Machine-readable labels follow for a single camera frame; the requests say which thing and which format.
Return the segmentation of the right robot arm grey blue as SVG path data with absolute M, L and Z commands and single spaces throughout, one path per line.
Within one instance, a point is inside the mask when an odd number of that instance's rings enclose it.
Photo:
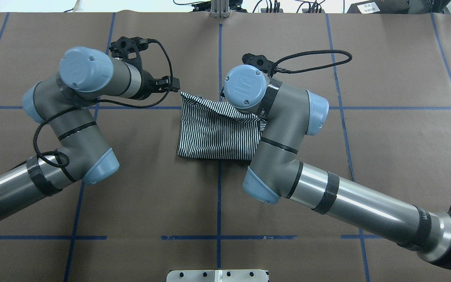
M 223 95 L 266 118 L 244 191 L 288 199 L 451 270 L 451 110 L 345 109 L 234 67 Z

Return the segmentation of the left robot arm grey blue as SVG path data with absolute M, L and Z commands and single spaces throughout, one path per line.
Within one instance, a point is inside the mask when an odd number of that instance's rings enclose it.
M 154 79 L 141 64 L 138 48 L 113 50 L 113 56 L 87 47 L 67 50 L 54 76 L 40 81 L 23 96 L 23 109 L 39 124 L 34 154 L 0 175 L 0 221 L 58 194 L 78 181 L 98 184 L 120 167 L 113 148 L 89 107 L 100 97 L 142 100 L 153 93 L 176 92 L 177 78 Z

